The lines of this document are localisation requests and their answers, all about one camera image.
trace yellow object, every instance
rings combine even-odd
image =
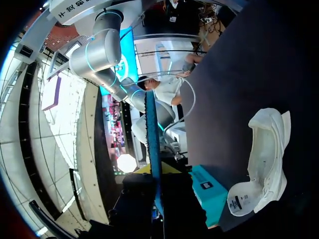
[[[163,173],[180,173],[177,169],[173,168],[172,166],[168,165],[167,163],[161,162],[161,170]],[[148,164],[144,166],[143,168],[140,168],[139,170],[135,171],[134,173],[151,173],[151,165]]]

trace red brick wall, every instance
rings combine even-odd
[[[33,24],[33,22],[41,15],[41,11],[38,11],[37,14],[29,21],[29,23],[24,28],[25,31]],[[50,48],[52,51],[56,51],[61,48],[63,45],[68,43],[70,40],[77,37],[79,34],[77,33],[75,27],[73,25],[68,27],[58,27],[54,26],[51,30],[50,34],[44,41],[44,44]]]

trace white garment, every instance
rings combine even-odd
[[[184,79],[176,76],[162,76],[159,86],[154,89],[156,97],[171,106],[175,96],[179,96],[179,89]]]
[[[282,165],[291,133],[289,111],[281,115],[276,109],[261,109],[248,126],[253,130],[250,181],[235,184],[227,197],[229,210],[237,217],[253,210],[257,213],[271,201],[278,201],[287,185]]]

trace round light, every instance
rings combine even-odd
[[[118,168],[125,173],[131,173],[137,167],[136,160],[129,154],[121,154],[121,156],[117,159],[117,163]]]

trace man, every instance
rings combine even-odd
[[[146,91],[153,90],[157,99],[160,101],[163,101],[170,106],[177,106],[182,100],[179,89],[184,82],[184,78],[189,76],[193,71],[195,63],[199,63],[201,60],[202,56],[188,54],[182,68],[183,73],[179,73],[175,76],[162,76],[161,81],[157,81],[154,78],[148,78],[148,76],[142,76],[138,80],[138,86]]]

